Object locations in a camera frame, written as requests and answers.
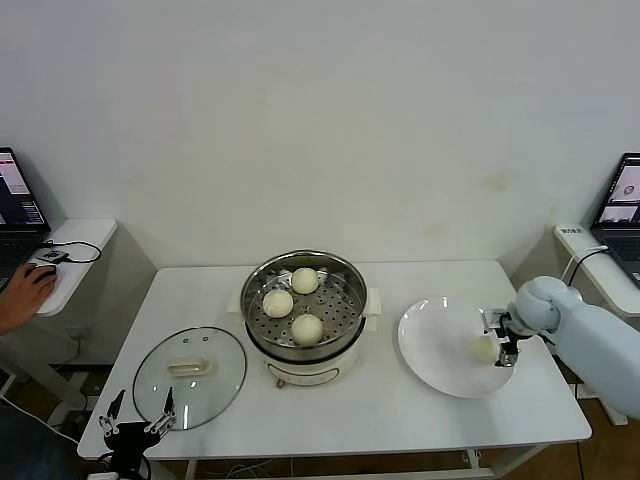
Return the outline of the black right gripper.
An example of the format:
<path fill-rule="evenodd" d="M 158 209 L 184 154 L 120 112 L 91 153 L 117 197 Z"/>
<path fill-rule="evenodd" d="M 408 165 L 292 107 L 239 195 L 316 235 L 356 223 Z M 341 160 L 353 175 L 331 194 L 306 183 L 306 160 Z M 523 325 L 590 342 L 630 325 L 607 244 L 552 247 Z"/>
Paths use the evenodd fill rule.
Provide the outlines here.
<path fill-rule="evenodd" d="M 511 368 L 515 366 L 518 360 L 517 344 L 521 339 L 521 336 L 511 328 L 511 321 L 512 317 L 510 314 L 500 315 L 500 327 L 504 331 L 504 334 L 508 339 L 508 344 L 500 344 L 498 358 L 496 360 L 496 363 L 494 364 L 495 367 Z M 495 330 L 488 330 L 486 335 L 494 342 L 501 342 L 501 337 Z"/>

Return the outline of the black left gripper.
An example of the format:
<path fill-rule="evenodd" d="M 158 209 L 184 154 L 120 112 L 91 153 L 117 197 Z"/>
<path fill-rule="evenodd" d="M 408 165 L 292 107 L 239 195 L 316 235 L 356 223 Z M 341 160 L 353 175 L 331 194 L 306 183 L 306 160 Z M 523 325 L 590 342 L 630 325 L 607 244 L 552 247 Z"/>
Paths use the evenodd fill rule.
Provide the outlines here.
<path fill-rule="evenodd" d="M 99 425 L 106 438 L 106 446 L 112 453 L 112 463 L 141 463 L 143 453 L 151 446 L 152 434 L 164 436 L 176 423 L 173 389 L 170 388 L 162 414 L 153 422 L 146 421 L 120 423 L 117 425 L 122 402 L 126 394 L 121 389 L 109 404 L 105 415 L 99 416 Z"/>

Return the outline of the person's bare hand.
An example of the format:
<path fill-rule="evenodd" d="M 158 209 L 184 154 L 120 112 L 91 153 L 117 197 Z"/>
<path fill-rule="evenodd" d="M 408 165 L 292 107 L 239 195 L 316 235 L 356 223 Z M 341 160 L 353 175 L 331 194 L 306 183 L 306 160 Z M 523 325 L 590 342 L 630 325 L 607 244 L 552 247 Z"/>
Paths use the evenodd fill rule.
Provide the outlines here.
<path fill-rule="evenodd" d="M 55 266 L 21 265 L 1 291 L 1 335 L 29 322 L 53 292 L 56 281 Z"/>

